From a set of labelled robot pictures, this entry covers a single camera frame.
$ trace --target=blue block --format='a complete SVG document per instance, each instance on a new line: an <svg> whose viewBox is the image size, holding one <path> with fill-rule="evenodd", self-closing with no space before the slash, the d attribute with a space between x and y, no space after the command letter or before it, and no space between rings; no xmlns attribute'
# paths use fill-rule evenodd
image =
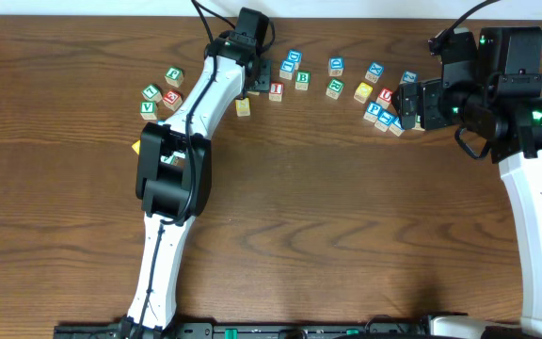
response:
<svg viewBox="0 0 542 339"><path fill-rule="evenodd" d="M414 72L405 71L403 73L403 78L401 79L401 82L405 82L408 84L412 84L418 80L418 75Z"/></svg>
<svg viewBox="0 0 542 339"><path fill-rule="evenodd" d="M367 110L365 110L365 112L375 116L379 116L381 111L382 106L376 103L369 103L369 105L367 106Z"/></svg>
<svg viewBox="0 0 542 339"><path fill-rule="evenodd" d="M391 123L396 119L389 111L386 109L382 110L382 114L377 118L378 121L384 123L387 126L390 126Z"/></svg>
<svg viewBox="0 0 542 339"><path fill-rule="evenodd" d="M286 58L286 60L292 62L300 62L300 60L302 60L302 53L296 50L290 50L290 52L288 52L288 57Z"/></svg>
<svg viewBox="0 0 542 339"><path fill-rule="evenodd" d="M329 68L332 70L341 70L344 68L344 60L341 57L331 57L329 59Z"/></svg>
<svg viewBox="0 0 542 339"><path fill-rule="evenodd" d="M367 71L375 76L380 76L384 72L384 66L378 64L377 62L373 62Z"/></svg>
<svg viewBox="0 0 542 339"><path fill-rule="evenodd" d="M281 66L279 67L279 69L284 72L293 73L295 67L296 67L296 64L294 64L292 61L283 60L281 61Z"/></svg>

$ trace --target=wooden tabletop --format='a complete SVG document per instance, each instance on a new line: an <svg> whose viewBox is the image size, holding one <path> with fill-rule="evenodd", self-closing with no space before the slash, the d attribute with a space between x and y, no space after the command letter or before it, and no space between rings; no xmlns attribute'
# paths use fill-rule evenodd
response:
<svg viewBox="0 0 542 339"><path fill-rule="evenodd" d="M516 321L518 248L498 167L469 159L454 128L382 133L353 99L371 61L386 67L372 99L405 70L439 76L425 41L451 21L275 22L273 76L295 48L312 82L286 81L281 103L251 97L249 118L227 110L211 197L183 254L179 313ZM542 25L468 27L525 24ZM176 66L185 97L206 42L195 18L0 17L0 337L51 338L60 322L127 312L144 243L131 149L145 123L140 91L167 89ZM345 60L338 101L325 95L333 56Z"/></svg>

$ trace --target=letter i block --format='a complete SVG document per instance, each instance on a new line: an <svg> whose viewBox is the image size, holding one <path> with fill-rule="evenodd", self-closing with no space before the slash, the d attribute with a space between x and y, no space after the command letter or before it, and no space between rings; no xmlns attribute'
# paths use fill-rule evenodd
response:
<svg viewBox="0 0 542 339"><path fill-rule="evenodd" d="M271 87L269 88L269 100L280 102L282 95L283 95L283 84L271 83Z"/></svg>
<svg viewBox="0 0 542 339"><path fill-rule="evenodd" d="M247 117L250 115L250 100L235 100L235 111L238 117Z"/></svg>
<svg viewBox="0 0 542 339"><path fill-rule="evenodd" d="M147 86L144 90L141 91L141 94L143 94L143 97L147 101L154 101L158 103L162 100L162 94L160 94L160 90L158 90L158 88L154 84Z"/></svg>
<svg viewBox="0 0 542 339"><path fill-rule="evenodd" d="M165 78L169 85L179 87L183 82L183 71L178 68L171 67L168 69Z"/></svg>
<svg viewBox="0 0 542 339"><path fill-rule="evenodd" d="M389 111L384 109L382 110L382 113L380 113L379 117L377 117L377 121L375 122L375 128L379 129L382 132L386 132L394 119L396 119L396 117L393 116Z"/></svg>
<svg viewBox="0 0 542 339"><path fill-rule="evenodd" d="M298 68L300 68L300 61L302 61L302 53L295 50L290 50L286 60L292 61L295 64L295 70L298 70Z"/></svg>
<svg viewBox="0 0 542 339"><path fill-rule="evenodd" d="M376 122L377 117L382 112L382 106L378 105L376 103L369 103L367 106L367 109L365 110L365 115L363 115L363 119L366 121Z"/></svg>
<svg viewBox="0 0 542 339"><path fill-rule="evenodd" d="M374 88L372 88L371 86L365 83L361 83L355 91L355 100L362 104L365 104L367 98L369 98L370 94L372 94L372 90L374 90Z"/></svg>
<svg viewBox="0 0 542 339"><path fill-rule="evenodd" d="M340 76L344 71L344 60L341 57L332 57L327 68L329 76Z"/></svg>
<svg viewBox="0 0 542 339"><path fill-rule="evenodd" d="M172 109L172 111L174 112L183 103L183 100L181 99L181 94L174 90L170 90L167 94L165 94L162 102L165 104L166 107Z"/></svg>
<svg viewBox="0 0 542 339"><path fill-rule="evenodd" d="M294 74L295 67L296 65L292 61L281 61L281 66L279 67L279 77L292 80L292 74Z"/></svg>
<svg viewBox="0 0 542 339"><path fill-rule="evenodd" d="M392 100L392 91L386 88L383 88L380 92L380 95L377 96L377 100L375 100L378 104L382 106L384 109L388 109L388 106L391 105Z"/></svg>
<svg viewBox="0 0 542 339"><path fill-rule="evenodd" d="M338 99L340 93L343 92L344 82L338 79L331 79L327 85L326 95L332 99Z"/></svg>
<svg viewBox="0 0 542 339"><path fill-rule="evenodd" d="M384 66L378 64L377 62L372 62L372 65L369 67L369 69L367 69L367 73L365 74L365 79L375 84L383 72L384 72Z"/></svg>
<svg viewBox="0 0 542 339"><path fill-rule="evenodd" d="M394 118L391 127L388 129L390 129L397 137L400 137L403 134L403 131L405 131L403 126L401 126L401 118Z"/></svg>
<svg viewBox="0 0 542 339"><path fill-rule="evenodd" d="M311 73L298 71L296 74L296 89L307 90L311 82Z"/></svg>
<svg viewBox="0 0 542 339"><path fill-rule="evenodd" d="M141 118L143 120L156 120L156 103L143 102L141 103Z"/></svg>

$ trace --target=green block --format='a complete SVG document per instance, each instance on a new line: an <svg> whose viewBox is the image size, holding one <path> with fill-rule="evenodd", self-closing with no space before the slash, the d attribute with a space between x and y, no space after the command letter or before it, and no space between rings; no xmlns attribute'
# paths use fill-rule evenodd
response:
<svg viewBox="0 0 542 339"><path fill-rule="evenodd" d="M300 83L310 83L311 81L311 72L298 71L296 74L296 82Z"/></svg>
<svg viewBox="0 0 542 339"><path fill-rule="evenodd" d="M344 82L338 80L338 79L331 79L329 82L329 85L327 85L328 89L331 89L337 93L340 93L344 89Z"/></svg>
<svg viewBox="0 0 542 339"><path fill-rule="evenodd" d="M225 330L225 339L237 339L237 330Z"/></svg>
<svg viewBox="0 0 542 339"><path fill-rule="evenodd" d="M182 71L178 68L171 67L168 69L167 78L171 80L177 80L181 75Z"/></svg>
<svg viewBox="0 0 542 339"><path fill-rule="evenodd" d="M152 102L142 102L141 103L141 113L155 113L156 104Z"/></svg>
<svg viewBox="0 0 542 339"><path fill-rule="evenodd" d="M141 91L143 93L143 95L145 95L148 99L151 99L153 98L156 94L160 93L160 91L158 91L158 89L156 88L156 86L154 85L149 85L146 87L146 89L142 90Z"/></svg>

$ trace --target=yellow block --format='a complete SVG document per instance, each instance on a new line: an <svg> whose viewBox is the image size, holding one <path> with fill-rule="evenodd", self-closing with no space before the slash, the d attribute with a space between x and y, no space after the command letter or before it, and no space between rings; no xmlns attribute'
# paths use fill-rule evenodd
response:
<svg viewBox="0 0 542 339"><path fill-rule="evenodd" d="M235 110L238 117L247 117L250 115L250 100L235 100Z"/></svg>
<svg viewBox="0 0 542 339"><path fill-rule="evenodd" d="M139 146L141 145L141 140L138 140L136 143L133 144L133 146L131 146L131 148L133 148L133 151L135 151L137 153L137 155L139 155Z"/></svg>

